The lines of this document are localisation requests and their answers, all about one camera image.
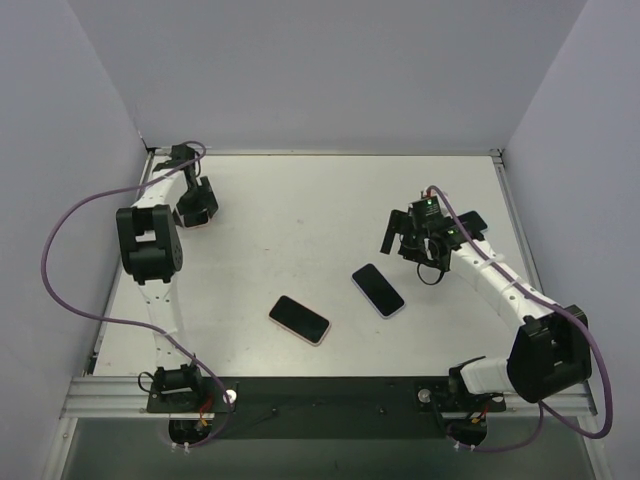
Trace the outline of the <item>pink phone case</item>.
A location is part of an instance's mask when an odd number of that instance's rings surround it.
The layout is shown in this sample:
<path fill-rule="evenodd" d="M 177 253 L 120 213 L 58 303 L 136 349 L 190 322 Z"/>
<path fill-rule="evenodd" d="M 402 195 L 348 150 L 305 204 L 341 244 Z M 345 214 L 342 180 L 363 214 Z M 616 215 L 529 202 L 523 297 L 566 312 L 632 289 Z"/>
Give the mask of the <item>pink phone case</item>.
<path fill-rule="evenodd" d="M 183 215 L 178 210 L 174 210 L 172 216 L 176 226 L 185 230 L 204 227 L 211 221 L 211 217 L 206 211 Z"/>

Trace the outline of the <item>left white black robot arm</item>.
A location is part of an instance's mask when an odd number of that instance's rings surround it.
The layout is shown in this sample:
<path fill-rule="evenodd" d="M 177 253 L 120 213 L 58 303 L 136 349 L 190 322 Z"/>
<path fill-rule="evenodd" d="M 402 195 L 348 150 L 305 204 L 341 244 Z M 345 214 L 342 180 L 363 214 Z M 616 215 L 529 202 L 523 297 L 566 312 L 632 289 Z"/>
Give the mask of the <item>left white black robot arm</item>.
<path fill-rule="evenodd" d="M 182 352 L 186 332 L 177 288 L 184 262 L 178 230 L 207 225 L 219 209 L 209 179 L 200 173 L 201 157 L 187 143 L 172 146 L 141 197 L 116 212 L 123 267 L 139 288 L 153 332 L 156 371 L 149 396 L 187 412 L 209 393 L 193 356 Z"/>

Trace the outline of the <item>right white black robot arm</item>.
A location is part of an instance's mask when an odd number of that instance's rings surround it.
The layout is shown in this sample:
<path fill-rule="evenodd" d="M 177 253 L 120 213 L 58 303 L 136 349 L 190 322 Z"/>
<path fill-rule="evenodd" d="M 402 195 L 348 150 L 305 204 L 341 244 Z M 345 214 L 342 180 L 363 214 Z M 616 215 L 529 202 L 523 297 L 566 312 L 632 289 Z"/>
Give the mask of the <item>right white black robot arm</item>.
<path fill-rule="evenodd" d="M 556 303 L 523 281 L 486 241 L 488 226 L 475 211 L 447 214 L 435 196 L 389 215 L 381 251 L 395 242 L 408 261 L 465 280 L 501 318 L 514 341 L 505 358 L 477 357 L 449 371 L 451 389 L 466 396 L 515 393 L 537 403 L 588 380 L 588 322 L 576 306 Z"/>

